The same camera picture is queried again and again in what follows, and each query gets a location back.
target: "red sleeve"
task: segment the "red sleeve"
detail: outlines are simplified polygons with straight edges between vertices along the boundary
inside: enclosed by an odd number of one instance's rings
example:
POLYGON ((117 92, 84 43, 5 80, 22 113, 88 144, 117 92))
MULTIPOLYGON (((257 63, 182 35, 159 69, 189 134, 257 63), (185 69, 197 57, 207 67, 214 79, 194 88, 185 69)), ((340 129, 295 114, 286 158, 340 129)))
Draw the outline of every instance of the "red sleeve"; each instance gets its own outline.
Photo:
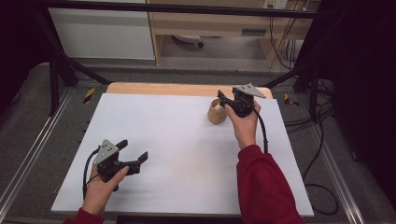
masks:
POLYGON ((102 217, 93 215, 79 208, 76 216, 64 221, 64 224, 102 224, 104 219, 102 217))
POLYGON ((238 154, 238 197, 244 224, 304 223, 288 181, 269 153, 252 145, 238 154))

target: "horizontal black bar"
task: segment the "horizontal black bar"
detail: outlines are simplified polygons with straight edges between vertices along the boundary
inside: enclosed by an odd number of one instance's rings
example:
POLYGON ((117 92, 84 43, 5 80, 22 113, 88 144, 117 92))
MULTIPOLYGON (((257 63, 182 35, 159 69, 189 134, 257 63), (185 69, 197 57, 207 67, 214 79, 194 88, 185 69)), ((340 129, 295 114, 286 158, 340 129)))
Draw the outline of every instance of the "horizontal black bar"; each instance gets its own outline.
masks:
POLYGON ((163 5, 163 4, 137 4, 137 3, 88 2, 88 1, 64 1, 64 0, 36 0, 33 2, 40 7, 90 9, 90 10, 173 12, 173 13, 278 17, 278 18, 297 18, 297 19, 327 19, 334 16, 332 13, 329 12, 296 11, 296 10, 265 9, 265 8, 247 8, 247 7, 207 7, 207 6, 184 6, 184 5, 182 6, 182 5, 163 5))

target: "brown paper cup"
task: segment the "brown paper cup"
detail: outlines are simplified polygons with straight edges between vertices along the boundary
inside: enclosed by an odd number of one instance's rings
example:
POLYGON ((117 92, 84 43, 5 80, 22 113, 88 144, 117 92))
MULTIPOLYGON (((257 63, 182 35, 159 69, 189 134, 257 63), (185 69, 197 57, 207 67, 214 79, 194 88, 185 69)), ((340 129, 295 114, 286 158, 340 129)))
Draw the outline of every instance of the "brown paper cup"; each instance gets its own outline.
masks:
POLYGON ((225 109, 219 103, 220 99, 212 101, 209 111, 207 111, 207 117, 214 124, 220 124, 227 119, 225 109))

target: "aluminum floor strip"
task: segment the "aluminum floor strip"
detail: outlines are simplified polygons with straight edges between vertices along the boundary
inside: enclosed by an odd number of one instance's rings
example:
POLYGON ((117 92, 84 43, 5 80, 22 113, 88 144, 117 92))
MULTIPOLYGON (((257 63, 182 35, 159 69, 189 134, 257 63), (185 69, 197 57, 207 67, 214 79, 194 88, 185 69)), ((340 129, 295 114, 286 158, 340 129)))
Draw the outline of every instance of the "aluminum floor strip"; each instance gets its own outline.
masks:
POLYGON ((27 153, 26 157, 18 168, 16 174, 12 177, 12 180, 9 182, 6 190, 3 192, 3 195, 0 198, 0 223, 3 222, 8 212, 8 209, 17 197, 24 181, 26 180, 26 177, 32 170, 35 161, 40 155, 41 149, 46 144, 53 128, 59 120, 59 117, 64 112, 64 109, 73 91, 74 88, 65 88, 64 93, 60 99, 58 109, 55 111, 52 117, 49 117, 47 119, 46 124, 44 125, 37 139, 31 146, 29 152, 27 153))
MULTIPOLYGON (((309 110, 308 110, 308 101, 305 99, 305 97, 302 97, 300 94, 297 94, 297 97, 299 99, 300 105, 302 106, 302 109, 304 110, 305 114, 307 116, 309 115, 309 110)), ((319 146, 319 141, 320 141, 320 129, 318 125, 312 126, 312 131, 314 132, 314 135, 316 137, 318 146, 319 146)), ((335 189, 337 190, 338 196, 340 197, 340 201, 342 205, 344 206, 344 209, 346 211, 346 215, 349 219, 349 222, 352 224, 363 224, 364 219, 361 215, 361 211, 359 207, 356 205, 355 200, 353 199, 353 196, 349 190, 349 187, 347 186, 347 182, 345 181, 342 173, 340 172, 338 165, 336 161, 334 160, 331 151, 329 150, 328 145, 326 144, 326 141, 324 140, 323 146, 322 146, 322 151, 321 151, 321 157, 326 164, 326 168, 329 171, 329 175, 332 179, 332 182, 334 184, 335 189)))

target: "yellow and black tape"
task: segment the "yellow and black tape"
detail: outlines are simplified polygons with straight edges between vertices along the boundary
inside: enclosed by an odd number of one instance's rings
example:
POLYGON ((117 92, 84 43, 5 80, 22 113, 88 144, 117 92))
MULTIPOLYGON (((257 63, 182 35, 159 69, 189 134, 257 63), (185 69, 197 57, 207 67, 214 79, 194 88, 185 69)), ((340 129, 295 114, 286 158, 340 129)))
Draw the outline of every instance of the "yellow and black tape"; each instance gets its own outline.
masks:
POLYGON ((82 103, 83 103, 83 104, 89 103, 90 100, 91 100, 91 98, 92 98, 92 96, 93 96, 93 93, 94 93, 94 92, 95 92, 95 88, 90 88, 90 89, 87 91, 87 94, 85 95, 84 101, 83 101, 82 103))
POLYGON ((294 105, 294 106, 299 106, 300 104, 298 102, 293 102, 289 99, 289 95, 285 93, 285 105, 294 105))

